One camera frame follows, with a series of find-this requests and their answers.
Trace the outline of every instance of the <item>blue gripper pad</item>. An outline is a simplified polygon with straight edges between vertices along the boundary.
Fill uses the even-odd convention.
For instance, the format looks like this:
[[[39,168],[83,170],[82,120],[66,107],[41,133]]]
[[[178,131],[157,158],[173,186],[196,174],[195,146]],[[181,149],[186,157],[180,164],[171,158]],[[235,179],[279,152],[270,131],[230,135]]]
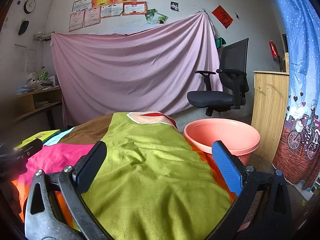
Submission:
[[[212,145],[212,157],[216,162],[229,190],[239,196],[243,188],[242,176],[228,156],[228,154],[231,156],[231,153],[227,153],[227,151],[228,149],[222,142],[216,141]]]

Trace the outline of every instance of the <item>mesh chair back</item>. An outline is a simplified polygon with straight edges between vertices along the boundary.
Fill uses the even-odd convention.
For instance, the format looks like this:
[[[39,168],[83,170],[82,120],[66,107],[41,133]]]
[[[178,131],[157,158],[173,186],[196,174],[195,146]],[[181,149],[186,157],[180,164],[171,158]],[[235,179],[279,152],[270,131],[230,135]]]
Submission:
[[[236,43],[230,44],[223,48],[220,69],[235,69],[246,72],[247,69],[247,51],[249,38]],[[223,86],[233,89],[231,79],[225,74],[219,74],[220,81]],[[240,76],[240,92],[245,93],[249,91],[249,86],[246,76]]]

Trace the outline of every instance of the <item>orange fabric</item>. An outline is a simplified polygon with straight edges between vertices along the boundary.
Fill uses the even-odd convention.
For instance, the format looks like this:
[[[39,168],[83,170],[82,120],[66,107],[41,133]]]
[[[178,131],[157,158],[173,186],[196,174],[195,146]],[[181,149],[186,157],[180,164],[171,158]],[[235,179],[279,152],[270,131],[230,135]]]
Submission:
[[[230,202],[232,204],[234,202],[235,198],[236,198],[236,194],[229,190],[229,188],[228,188],[226,182],[224,181],[224,178],[223,178],[223,176],[222,176],[217,164],[215,163],[215,161],[214,161],[214,159],[212,157],[212,154],[205,153],[205,152],[201,151],[198,147],[196,147],[188,139],[186,139],[186,141],[190,144],[190,146],[192,147],[192,150],[199,154],[200,159],[203,162],[207,162],[208,163],[208,165],[210,166],[210,170],[212,172],[212,175],[213,175],[213,179],[217,182],[217,184],[220,187],[222,187],[224,190],[226,190],[229,193]]]
[[[17,189],[19,190],[19,201],[20,201],[20,206],[21,206],[21,210],[22,212],[19,214],[19,216],[21,217],[22,221],[24,222],[24,216],[23,216],[23,205],[25,203],[25,201],[28,198],[28,194],[30,191],[30,187],[26,186],[25,184],[18,182],[17,180],[13,181],[13,184],[17,187]],[[66,219],[66,222],[68,224],[68,226],[73,227],[73,223],[72,223],[72,216],[71,213],[67,207],[67,204],[65,203],[63,196],[61,194],[61,192],[55,192],[56,198],[59,202],[59,205],[61,207],[62,213]]]

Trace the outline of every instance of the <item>pink cloth hanging on wall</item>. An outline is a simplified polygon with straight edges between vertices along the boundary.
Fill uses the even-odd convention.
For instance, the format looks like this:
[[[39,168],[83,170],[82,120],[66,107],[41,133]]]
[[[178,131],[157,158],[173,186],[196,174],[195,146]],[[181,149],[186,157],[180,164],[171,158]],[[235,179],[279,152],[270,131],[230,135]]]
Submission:
[[[205,90],[194,71],[219,68],[204,12],[128,36],[52,33],[52,55],[67,125],[114,112],[178,113],[191,107],[189,91]]]

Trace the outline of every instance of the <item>pink plastic bucket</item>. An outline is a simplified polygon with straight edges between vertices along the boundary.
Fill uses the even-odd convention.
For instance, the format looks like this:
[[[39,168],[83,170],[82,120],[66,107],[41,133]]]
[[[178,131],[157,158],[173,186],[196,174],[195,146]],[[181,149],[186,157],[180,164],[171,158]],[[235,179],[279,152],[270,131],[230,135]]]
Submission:
[[[209,118],[189,123],[184,136],[206,153],[212,153],[215,141],[222,141],[231,154],[246,165],[250,154],[258,148],[260,134],[252,126],[230,119]]]

